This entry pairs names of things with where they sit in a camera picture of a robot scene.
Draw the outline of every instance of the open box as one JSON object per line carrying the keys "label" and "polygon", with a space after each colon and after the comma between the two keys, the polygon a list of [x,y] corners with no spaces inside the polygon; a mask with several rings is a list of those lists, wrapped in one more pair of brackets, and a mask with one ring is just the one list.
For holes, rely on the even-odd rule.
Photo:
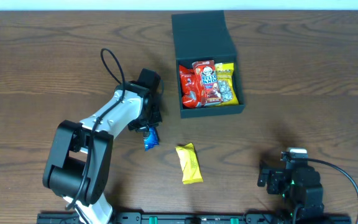
{"label": "open box", "polygon": [[[226,28],[223,11],[196,12],[172,15],[173,41],[177,60],[177,80],[181,118],[216,116],[241,113],[245,107],[237,52]],[[215,63],[234,62],[233,89],[238,105],[211,106],[187,109],[183,107],[179,65],[193,68],[196,61],[214,60]]]}

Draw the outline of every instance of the wooden table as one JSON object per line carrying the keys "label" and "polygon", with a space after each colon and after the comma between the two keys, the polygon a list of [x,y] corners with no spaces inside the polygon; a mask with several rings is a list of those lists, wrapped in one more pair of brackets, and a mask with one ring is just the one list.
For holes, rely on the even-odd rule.
{"label": "wooden table", "polygon": [[[347,170],[358,183],[358,12],[229,11],[247,107],[242,114],[180,119],[171,14],[0,12],[0,223],[34,223],[65,202],[42,186],[57,125],[88,117],[116,82],[99,57],[117,55],[128,80],[142,68],[165,82],[160,146],[123,131],[105,194],[116,208],[242,213],[282,204],[257,187],[261,158],[288,146]],[[194,143],[204,178],[183,185],[175,146]],[[320,172],[327,212],[357,215],[338,171]]]}

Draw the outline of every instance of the yellow snack bag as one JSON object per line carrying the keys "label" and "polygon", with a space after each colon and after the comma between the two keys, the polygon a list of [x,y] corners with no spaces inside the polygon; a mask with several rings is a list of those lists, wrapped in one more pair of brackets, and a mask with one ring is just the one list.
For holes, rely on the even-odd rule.
{"label": "yellow snack bag", "polygon": [[215,64],[215,69],[219,91],[223,100],[217,106],[238,105],[239,101],[234,92],[232,80],[234,63],[217,63]]}
{"label": "yellow snack bag", "polygon": [[189,143],[186,146],[177,146],[176,149],[180,159],[181,170],[183,172],[183,184],[204,182],[203,177],[201,176],[200,167],[198,166],[193,143]]}

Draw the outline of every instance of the blue candy package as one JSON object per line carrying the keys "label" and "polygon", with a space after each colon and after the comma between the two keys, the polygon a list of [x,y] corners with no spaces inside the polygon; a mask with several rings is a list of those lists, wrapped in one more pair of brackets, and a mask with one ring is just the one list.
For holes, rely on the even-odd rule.
{"label": "blue candy package", "polygon": [[144,140],[145,151],[152,149],[154,146],[158,146],[159,143],[158,143],[157,130],[155,128],[150,128],[148,132],[144,132],[143,140]]}

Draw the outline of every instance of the box lid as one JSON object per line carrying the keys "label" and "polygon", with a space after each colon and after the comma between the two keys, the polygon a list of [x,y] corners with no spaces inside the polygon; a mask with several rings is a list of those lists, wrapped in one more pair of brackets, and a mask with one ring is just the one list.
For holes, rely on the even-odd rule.
{"label": "box lid", "polygon": [[172,15],[177,60],[235,55],[223,11]]}

